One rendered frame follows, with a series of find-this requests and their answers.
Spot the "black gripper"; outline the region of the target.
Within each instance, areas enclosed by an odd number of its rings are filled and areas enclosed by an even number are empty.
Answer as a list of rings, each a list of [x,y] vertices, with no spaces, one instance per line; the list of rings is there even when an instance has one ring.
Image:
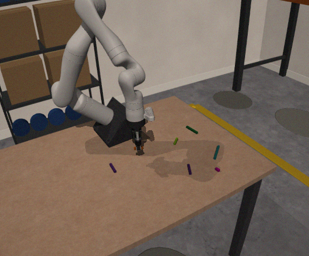
[[[126,119],[127,120],[127,119]],[[133,138],[135,140],[136,150],[141,150],[142,129],[145,125],[145,118],[139,122],[130,122],[127,120],[127,126],[132,128]]]

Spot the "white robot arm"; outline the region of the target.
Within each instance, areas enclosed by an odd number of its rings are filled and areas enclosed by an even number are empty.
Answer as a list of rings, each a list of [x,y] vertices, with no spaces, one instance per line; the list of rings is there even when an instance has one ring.
[[[129,55],[118,36],[101,20],[106,10],[105,0],[75,0],[75,10],[82,19],[82,24],[66,44],[60,81],[51,87],[54,104],[60,108],[69,105],[72,110],[102,125],[111,122],[112,109],[75,87],[95,35],[113,65],[126,69],[118,77],[119,86],[125,97],[126,119],[130,122],[139,122],[144,118],[154,121],[152,108],[144,109],[142,92],[134,90],[135,86],[145,81],[143,68]]]

